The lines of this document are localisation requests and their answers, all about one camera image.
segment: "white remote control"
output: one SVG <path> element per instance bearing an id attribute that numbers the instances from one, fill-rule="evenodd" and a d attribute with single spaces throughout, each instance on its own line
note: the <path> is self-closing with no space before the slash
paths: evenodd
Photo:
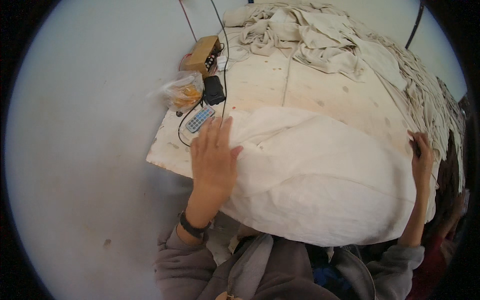
<path id="1" fill-rule="evenodd" d="M 191 133 L 195 133 L 200 129 L 200 126 L 205 123 L 208 117 L 215 114 L 215 110 L 208 105 L 205 105 L 197 114 L 190 119 L 185 125 Z"/>

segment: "gray hoodie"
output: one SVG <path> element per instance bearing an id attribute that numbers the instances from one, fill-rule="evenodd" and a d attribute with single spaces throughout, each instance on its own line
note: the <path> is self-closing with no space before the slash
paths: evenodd
<path id="1" fill-rule="evenodd" d="M 243 300 L 335 299 L 313 282 L 305 245 L 261 234 L 245 243 L 226 262 L 215 264 L 206 248 L 189 246 L 176 227 L 158 238 L 154 264 L 156 284 L 166 300 L 213 300 L 227 291 Z M 352 285 L 361 300 L 403 300 L 412 286 L 412 271 L 423 260 L 424 248 L 390 247 L 379 262 L 367 265 L 341 248 L 335 249 L 331 264 Z"/>

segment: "red clothing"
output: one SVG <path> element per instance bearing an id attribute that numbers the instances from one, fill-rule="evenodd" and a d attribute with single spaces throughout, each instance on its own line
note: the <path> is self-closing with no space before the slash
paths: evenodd
<path id="1" fill-rule="evenodd" d="M 427 299 L 442 279 L 447 270 L 445 258 L 440 251 L 443 241 L 443 238 L 433 235 L 425 245 L 425 257 L 421 265 L 413 270 L 412 290 L 407 300 Z"/>

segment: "plastic bag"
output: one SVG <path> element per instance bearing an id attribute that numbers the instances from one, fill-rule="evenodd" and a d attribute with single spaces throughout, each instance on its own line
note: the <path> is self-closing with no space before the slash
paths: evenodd
<path id="1" fill-rule="evenodd" d="M 158 95 L 168 108 L 185 113 L 200 101 L 203 91 L 204 82 L 200 72 L 180 71 L 175 80 L 159 89 Z"/>

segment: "table surface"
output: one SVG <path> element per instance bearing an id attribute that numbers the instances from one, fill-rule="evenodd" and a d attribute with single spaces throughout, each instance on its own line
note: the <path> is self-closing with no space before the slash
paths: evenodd
<path id="1" fill-rule="evenodd" d="M 226 28 L 230 33 L 238 28 Z M 222 84 L 223 73 L 217 74 Z M 358 83 L 339 73 L 326 74 L 287 58 L 279 49 L 271 56 L 251 55 L 227 71 L 228 97 L 225 116 L 233 109 L 291 107 L 315 111 L 344 122 L 358 130 L 391 143 L 410 157 L 407 122 L 372 69 L 365 71 L 365 82 Z M 225 103 L 213 106 L 220 116 Z M 190 149 L 178 138 L 182 117 L 169 109 L 153 140 L 146 160 L 161 168 L 192 177 Z M 180 128 L 182 140 L 190 144 L 198 134 Z"/>

